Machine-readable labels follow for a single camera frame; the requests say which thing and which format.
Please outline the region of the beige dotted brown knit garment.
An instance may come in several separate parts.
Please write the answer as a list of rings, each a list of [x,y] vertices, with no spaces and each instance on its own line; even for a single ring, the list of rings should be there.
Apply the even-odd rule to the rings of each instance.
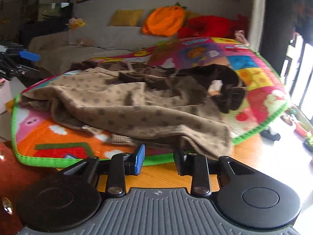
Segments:
[[[71,129],[107,130],[114,144],[173,147],[215,159],[230,152],[231,130],[221,116],[237,110],[246,96],[233,69],[219,64],[164,69],[122,61],[84,61],[72,69],[23,93],[21,104],[48,111]]]

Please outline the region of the grey sofa bed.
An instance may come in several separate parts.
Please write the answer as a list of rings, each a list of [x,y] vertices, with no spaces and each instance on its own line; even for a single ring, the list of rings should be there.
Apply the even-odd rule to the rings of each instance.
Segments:
[[[96,31],[88,27],[74,31],[63,31],[32,38],[28,50],[40,55],[35,65],[51,75],[66,72],[72,63],[94,57],[112,57],[129,54],[145,48],[156,46],[164,41],[176,39],[142,33],[140,27],[107,26]],[[78,38],[91,38],[95,41],[92,47],[77,47]]]

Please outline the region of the small yellow plush toy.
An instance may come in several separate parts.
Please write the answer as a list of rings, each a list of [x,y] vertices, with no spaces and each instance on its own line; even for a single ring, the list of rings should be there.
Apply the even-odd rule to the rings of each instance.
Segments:
[[[81,28],[85,26],[85,22],[80,19],[80,18],[71,18],[69,21],[66,23],[66,30],[75,30],[77,28]]]

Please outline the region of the small beige plush toy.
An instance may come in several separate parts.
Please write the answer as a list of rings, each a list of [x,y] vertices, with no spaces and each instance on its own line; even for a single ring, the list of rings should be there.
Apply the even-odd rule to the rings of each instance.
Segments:
[[[91,38],[78,38],[76,40],[77,47],[92,47],[95,45],[95,41]]]

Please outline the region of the colourful cartoon play mat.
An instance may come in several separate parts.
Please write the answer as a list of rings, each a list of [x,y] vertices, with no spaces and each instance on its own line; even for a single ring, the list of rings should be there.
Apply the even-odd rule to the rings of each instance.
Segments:
[[[210,64],[230,67],[247,89],[242,104],[222,114],[223,121],[230,126],[234,145],[264,130],[286,110],[288,103],[284,85],[270,64],[259,53],[232,39],[186,38],[126,55],[98,56],[94,61],[143,62],[166,69]],[[48,113],[22,107],[19,98],[12,114],[12,147],[21,163],[53,168],[67,167],[90,155],[109,159],[133,150],[114,140],[109,132],[90,135],[58,125]]]

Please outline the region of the yellow square pillow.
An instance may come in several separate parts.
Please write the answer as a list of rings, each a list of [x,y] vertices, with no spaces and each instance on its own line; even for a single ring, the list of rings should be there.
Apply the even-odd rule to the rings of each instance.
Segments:
[[[116,10],[112,15],[109,26],[114,27],[135,27],[144,10]]]

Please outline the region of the pink plush toy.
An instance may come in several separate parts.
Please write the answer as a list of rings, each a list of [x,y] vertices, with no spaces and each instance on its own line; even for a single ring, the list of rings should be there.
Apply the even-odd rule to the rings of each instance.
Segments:
[[[245,37],[245,32],[243,30],[235,31],[235,40],[245,46],[249,46],[249,42]]]

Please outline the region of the red plush cushion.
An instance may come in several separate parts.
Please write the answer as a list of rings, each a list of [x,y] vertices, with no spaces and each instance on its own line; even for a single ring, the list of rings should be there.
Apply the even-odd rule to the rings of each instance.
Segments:
[[[248,18],[238,14],[235,20],[214,16],[204,15],[190,18],[185,25],[177,32],[177,38],[191,37],[217,37],[233,39],[235,31],[248,30]]]

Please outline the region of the orange pumpkin plush cushion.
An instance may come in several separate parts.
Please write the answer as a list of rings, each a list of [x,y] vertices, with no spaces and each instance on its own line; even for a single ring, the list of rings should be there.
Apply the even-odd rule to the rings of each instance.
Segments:
[[[186,7],[179,3],[158,7],[146,18],[142,33],[161,37],[173,36],[183,26],[185,17]]]

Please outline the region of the black frame glass tank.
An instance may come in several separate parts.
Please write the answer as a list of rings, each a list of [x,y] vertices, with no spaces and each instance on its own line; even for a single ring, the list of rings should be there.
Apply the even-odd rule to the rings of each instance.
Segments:
[[[52,28],[66,27],[72,17],[73,3],[71,0],[22,0],[21,23],[52,23]]]

